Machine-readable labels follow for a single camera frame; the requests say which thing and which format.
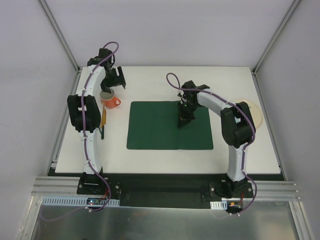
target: orange mug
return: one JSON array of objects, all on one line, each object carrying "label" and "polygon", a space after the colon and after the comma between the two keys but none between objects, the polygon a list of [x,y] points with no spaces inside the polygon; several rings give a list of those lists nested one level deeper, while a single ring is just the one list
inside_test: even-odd
[{"label": "orange mug", "polygon": [[100,92],[100,100],[101,103],[106,106],[108,109],[113,109],[116,106],[121,104],[121,100],[116,97],[115,91],[110,89],[110,92],[101,91]]}]

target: metal rail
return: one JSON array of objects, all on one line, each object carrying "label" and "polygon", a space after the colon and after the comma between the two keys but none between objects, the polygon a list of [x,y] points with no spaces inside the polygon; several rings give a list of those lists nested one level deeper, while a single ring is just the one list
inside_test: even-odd
[{"label": "metal rail", "polygon": [[[31,195],[79,197],[77,195],[78,182],[79,177],[39,176],[35,180]],[[258,187],[256,201],[288,202],[302,199],[293,181],[256,181],[256,184]]]}]

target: mug handle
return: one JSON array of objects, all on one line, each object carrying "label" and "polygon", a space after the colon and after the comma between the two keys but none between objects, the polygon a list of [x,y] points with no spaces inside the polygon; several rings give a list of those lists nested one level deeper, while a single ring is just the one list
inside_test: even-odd
[{"label": "mug handle", "polygon": [[119,106],[121,104],[121,100],[119,98],[115,98],[115,105]]}]

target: black bracket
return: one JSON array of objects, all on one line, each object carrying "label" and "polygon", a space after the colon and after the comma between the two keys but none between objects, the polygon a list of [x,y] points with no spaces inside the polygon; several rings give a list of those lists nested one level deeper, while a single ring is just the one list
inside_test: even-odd
[{"label": "black bracket", "polygon": [[[253,125],[254,131],[256,131],[248,104],[242,101],[237,103],[236,106],[243,111]],[[222,136],[228,145],[238,149],[242,144],[250,142],[253,135],[250,125],[235,107],[226,107],[221,110],[220,116]]]},{"label": "black bracket", "polygon": [[[121,193],[121,183],[120,181],[110,181],[106,179],[106,182],[109,184],[112,198],[118,199],[120,197]],[[103,196],[106,193],[107,186],[102,181],[101,178],[99,178],[95,174],[86,174],[83,172],[81,174],[81,177],[78,182],[78,187],[76,190],[76,193],[79,195],[99,195]]]},{"label": "black bracket", "polygon": [[[85,96],[83,98],[85,110],[85,128],[93,133],[100,126],[101,115],[94,96]],[[81,96],[69,95],[67,98],[68,110],[72,126],[78,132],[83,130],[83,117],[81,108]]]}]

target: cable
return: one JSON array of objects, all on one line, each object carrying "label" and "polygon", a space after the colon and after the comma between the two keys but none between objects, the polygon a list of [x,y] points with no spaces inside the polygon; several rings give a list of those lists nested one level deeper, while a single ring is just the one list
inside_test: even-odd
[{"label": "cable", "polygon": [[101,65],[103,64],[105,61],[107,61],[110,57],[112,57],[119,49],[119,44],[116,42],[116,41],[110,41],[108,42],[107,44],[105,44],[103,46],[103,48],[105,48],[106,46],[110,45],[110,44],[116,44],[116,49],[110,54],[108,55],[107,57],[105,57],[103,60],[101,60],[92,70],[92,72],[89,74],[87,80],[85,81],[85,84],[84,84],[84,89],[82,91],[82,95],[81,95],[81,108],[82,108],[82,122],[83,122],[83,126],[82,126],[82,132],[83,132],[83,137],[84,137],[84,140],[83,140],[83,145],[84,145],[84,155],[85,155],[85,159],[88,161],[88,165],[89,167],[91,168],[91,170],[94,172],[95,175],[97,175],[103,182],[104,184],[106,185],[107,189],[108,189],[108,199],[107,201],[99,208],[97,209],[90,209],[91,211],[93,212],[98,212],[100,210],[102,210],[110,201],[111,199],[111,189],[110,189],[110,186],[109,184],[107,183],[107,181],[105,180],[104,177],[102,177],[95,169],[94,167],[92,166],[91,162],[90,162],[90,159],[89,159],[89,156],[88,156],[88,150],[87,150],[87,135],[86,135],[86,112],[85,112],[85,103],[84,103],[84,98],[85,98],[85,93],[86,93],[86,89],[87,89],[87,86],[88,86],[88,83],[93,75],[93,73],[95,72],[95,70]]},{"label": "cable", "polygon": [[[175,79],[177,80],[178,82],[178,85],[179,87],[173,85],[170,81],[169,81],[169,75],[173,75],[175,77]],[[227,100],[225,100],[224,98],[220,97],[219,95],[213,93],[213,92],[210,92],[210,91],[206,91],[206,90],[201,90],[201,89],[197,89],[197,88],[181,88],[180,87],[180,81],[179,81],[179,78],[177,77],[177,75],[175,75],[174,73],[172,72],[169,72],[167,73],[166,75],[166,81],[168,82],[168,84],[173,87],[174,89],[177,89],[177,90],[182,90],[182,91],[195,91],[195,92],[202,92],[202,93],[206,93],[206,94],[209,94],[211,96],[214,96],[216,97],[217,99],[219,99],[220,101],[222,101],[223,103],[227,104],[227,105],[230,105],[232,107],[234,107],[245,119],[245,121],[248,123],[248,125],[250,126],[251,128],[251,131],[252,131],[252,139],[251,141],[249,141],[246,145],[243,146],[243,154],[242,154],[242,159],[241,159],[241,171],[243,173],[243,175],[253,183],[254,185],[254,195],[253,195],[253,198],[251,200],[251,202],[241,211],[243,212],[244,210],[248,209],[249,206],[251,206],[251,204],[255,201],[256,197],[257,197],[257,192],[258,192],[258,188],[257,188],[257,184],[255,181],[253,181],[245,172],[245,154],[246,154],[246,149],[247,147],[249,147],[256,139],[256,131],[255,131],[255,128],[254,126],[252,125],[251,121],[249,120],[249,118],[245,115],[245,113],[237,106],[235,105],[234,103],[232,102],[228,102]]]},{"label": "cable", "polygon": [[44,215],[43,215],[43,207],[41,207],[41,209],[39,211],[39,217],[40,217],[41,220],[43,220],[45,222],[54,222],[54,221],[63,219],[64,217],[66,217],[66,216],[68,216],[68,215],[70,215],[70,214],[72,214],[72,213],[74,213],[74,212],[76,212],[76,211],[78,211],[80,209],[85,209],[85,207],[80,206],[80,207],[77,207],[77,208],[73,209],[72,211],[67,212],[66,214],[64,214],[62,216],[59,216],[59,217],[56,217],[56,218],[52,218],[52,219],[47,219],[47,218],[44,217]]}]

